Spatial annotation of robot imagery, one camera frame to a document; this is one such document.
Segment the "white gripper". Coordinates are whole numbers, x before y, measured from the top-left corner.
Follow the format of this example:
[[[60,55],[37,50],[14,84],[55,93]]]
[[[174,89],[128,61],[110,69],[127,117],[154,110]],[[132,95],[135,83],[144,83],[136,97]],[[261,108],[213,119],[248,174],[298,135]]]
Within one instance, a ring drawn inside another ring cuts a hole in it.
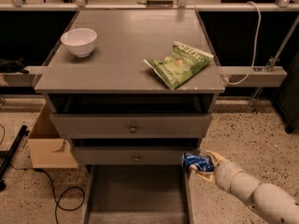
[[[194,170],[194,172],[207,182],[216,182],[220,189],[230,193],[233,179],[237,174],[243,172],[244,169],[236,163],[227,160],[218,152],[206,150],[205,153],[212,159],[213,164],[217,166],[215,174],[213,172],[202,172],[197,170]]]

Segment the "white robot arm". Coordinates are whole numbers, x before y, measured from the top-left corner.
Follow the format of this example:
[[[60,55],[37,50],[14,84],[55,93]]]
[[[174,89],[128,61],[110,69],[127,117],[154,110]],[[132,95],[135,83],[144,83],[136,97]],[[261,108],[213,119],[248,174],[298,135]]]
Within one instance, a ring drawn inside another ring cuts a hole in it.
[[[284,189],[264,183],[214,151],[185,154],[183,165],[235,196],[269,224],[299,224],[299,203]]]

